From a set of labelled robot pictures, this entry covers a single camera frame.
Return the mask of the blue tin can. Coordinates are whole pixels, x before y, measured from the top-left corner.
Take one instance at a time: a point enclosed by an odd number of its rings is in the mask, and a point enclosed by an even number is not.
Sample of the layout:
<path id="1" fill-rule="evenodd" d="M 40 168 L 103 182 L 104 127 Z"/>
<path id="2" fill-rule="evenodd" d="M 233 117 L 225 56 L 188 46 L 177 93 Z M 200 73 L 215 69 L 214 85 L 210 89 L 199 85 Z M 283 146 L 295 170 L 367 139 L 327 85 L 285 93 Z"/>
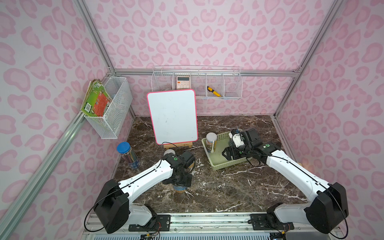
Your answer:
<path id="1" fill-rule="evenodd" d="M 174 187 L 174 190 L 177 191 L 177 192 L 184 192 L 187 190 L 187 187 L 185 186 L 176 186 L 176 185 L 173 185 Z"/>

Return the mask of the green plastic basket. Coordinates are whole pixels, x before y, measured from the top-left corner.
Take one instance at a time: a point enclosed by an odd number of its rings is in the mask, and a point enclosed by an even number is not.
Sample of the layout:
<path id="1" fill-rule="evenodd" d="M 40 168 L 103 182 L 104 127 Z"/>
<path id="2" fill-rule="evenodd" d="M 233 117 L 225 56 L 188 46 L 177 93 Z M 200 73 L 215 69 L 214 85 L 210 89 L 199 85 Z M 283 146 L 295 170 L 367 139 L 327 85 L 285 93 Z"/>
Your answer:
<path id="1" fill-rule="evenodd" d="M 222 152 L 229 147 L 230 137 L 229 132 L 224 132 L 218 134 L 217 143 L 215 144 L 216 148 L 213 153 L 207 150 L 206 138 L 201 140 L 203 144 L 204 151 L 208 157 L 209 163 L 214 171 L 227 168 L 233 165 L 237 165 L 247 161 L 246 157 L 239 158 L 237 160 L 228 161 L 223 155 Z"/>

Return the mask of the yellow can white lid spoon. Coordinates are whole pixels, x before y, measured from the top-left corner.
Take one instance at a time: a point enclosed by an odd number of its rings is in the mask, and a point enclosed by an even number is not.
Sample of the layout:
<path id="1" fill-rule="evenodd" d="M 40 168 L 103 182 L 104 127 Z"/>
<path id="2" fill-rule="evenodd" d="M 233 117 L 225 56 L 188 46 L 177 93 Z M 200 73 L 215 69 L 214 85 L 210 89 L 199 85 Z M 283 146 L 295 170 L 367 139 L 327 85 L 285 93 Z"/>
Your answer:
<path id="1" fill-rule="evenodd" d="M 214 153 L 216 148 L 217 134 L 210 132 L 206 135 L 206 148 L 209 153 Z"/>

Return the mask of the red white lidded can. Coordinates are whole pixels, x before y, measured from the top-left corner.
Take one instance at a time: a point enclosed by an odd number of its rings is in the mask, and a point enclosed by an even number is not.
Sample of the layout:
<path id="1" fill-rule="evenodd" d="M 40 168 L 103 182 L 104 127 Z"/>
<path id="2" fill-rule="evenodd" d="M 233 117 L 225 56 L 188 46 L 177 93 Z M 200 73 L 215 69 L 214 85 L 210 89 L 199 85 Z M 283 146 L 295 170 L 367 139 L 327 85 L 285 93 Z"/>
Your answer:
<path id="1" fill-rule="evenodd" d="M 167 150 L 164 152 L 164 156 L 167 155 L 167 154 L 175 155 L 176 152 L 175 152 L 175 150 L 173 150 L 173 149 L 167 149 Z"/>

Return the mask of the blue lid pencil jar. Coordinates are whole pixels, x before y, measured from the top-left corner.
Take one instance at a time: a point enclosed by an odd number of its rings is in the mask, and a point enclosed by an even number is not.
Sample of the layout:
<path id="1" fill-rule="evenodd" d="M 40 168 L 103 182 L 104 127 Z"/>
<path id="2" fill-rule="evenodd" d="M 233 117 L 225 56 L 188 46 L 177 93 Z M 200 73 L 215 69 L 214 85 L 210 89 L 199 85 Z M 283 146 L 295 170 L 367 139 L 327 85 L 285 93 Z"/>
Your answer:
<path id="1" fill-rule="evenodd" d="M 132 169 L 140 167 L 140 160 L 128 142 L 122 142 L 117 146 L 117 151 Z"/>

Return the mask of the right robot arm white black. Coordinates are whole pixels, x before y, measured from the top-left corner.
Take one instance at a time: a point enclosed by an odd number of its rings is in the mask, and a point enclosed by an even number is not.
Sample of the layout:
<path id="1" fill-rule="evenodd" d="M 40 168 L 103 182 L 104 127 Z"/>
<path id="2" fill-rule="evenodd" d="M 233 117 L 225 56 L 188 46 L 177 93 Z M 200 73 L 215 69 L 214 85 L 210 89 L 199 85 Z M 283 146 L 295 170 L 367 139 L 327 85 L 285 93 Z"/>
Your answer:
<path id="1" fill-rule="evenodd" d="M 346 189 L 339 183 L 330 184 L 312 174 L 292 160 L 281 144 L 268 142 L 251 150 L 238 150 L 234 146 L 225 148 L 222 155 L 227 160 L 234 157 L 252 157 L 282 174 L 307 198 L 306 204 L 275 204 L 267 210 L 270 225 L 300 223 L 329 234 L 349 215 Z"/>

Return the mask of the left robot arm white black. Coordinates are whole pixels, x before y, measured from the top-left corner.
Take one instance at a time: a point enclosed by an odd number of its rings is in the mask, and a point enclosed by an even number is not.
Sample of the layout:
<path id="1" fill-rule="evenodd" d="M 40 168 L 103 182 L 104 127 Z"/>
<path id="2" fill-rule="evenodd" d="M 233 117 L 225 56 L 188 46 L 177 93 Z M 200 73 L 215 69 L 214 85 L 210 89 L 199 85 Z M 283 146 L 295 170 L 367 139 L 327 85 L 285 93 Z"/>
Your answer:
<path id="1" fill-rule="evenodd" d="M 168 153 L 134 177 L 120 182 L 107 181 L 92 207 L 103 229 L 112 234 L 125 224 L 139 226 L 145 231 L 157 227 L 156 212 L 149 206 L 136 205 L 134 201 L 158 183 L 189 188 L 193 175 L 188 169 L 194 162 L 195 157 L 190 151 L 179 156 Z"/>

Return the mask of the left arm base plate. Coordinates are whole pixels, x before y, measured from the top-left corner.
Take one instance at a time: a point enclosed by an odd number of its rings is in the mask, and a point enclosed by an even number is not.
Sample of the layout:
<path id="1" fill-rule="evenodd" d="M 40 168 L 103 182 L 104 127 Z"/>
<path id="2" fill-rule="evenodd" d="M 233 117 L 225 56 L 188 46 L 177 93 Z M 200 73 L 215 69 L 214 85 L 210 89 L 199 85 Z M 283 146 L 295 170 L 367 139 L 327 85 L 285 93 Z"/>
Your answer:
<path id="1" fill-rule="evenodd" d="M 144 226 L 129 225 L 129 232 L 168 232 L 170 230 L 171 215 L 156 215 Z"/>

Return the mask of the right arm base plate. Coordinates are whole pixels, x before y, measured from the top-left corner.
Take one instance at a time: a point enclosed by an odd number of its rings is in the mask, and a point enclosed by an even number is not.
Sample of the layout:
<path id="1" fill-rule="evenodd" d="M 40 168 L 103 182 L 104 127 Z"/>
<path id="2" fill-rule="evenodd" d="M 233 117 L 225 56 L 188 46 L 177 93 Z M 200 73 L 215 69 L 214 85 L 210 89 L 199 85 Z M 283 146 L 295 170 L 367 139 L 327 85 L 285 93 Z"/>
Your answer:
<path id="1" fill-rule="evenodd" d="M 248 224 L 253 226 L 254 231 L 290 231 L 295 229 L 293 223 L 282 223 L 274 214 L 270 213 L 251 214 L 251 219 L 248 220 Z"/>

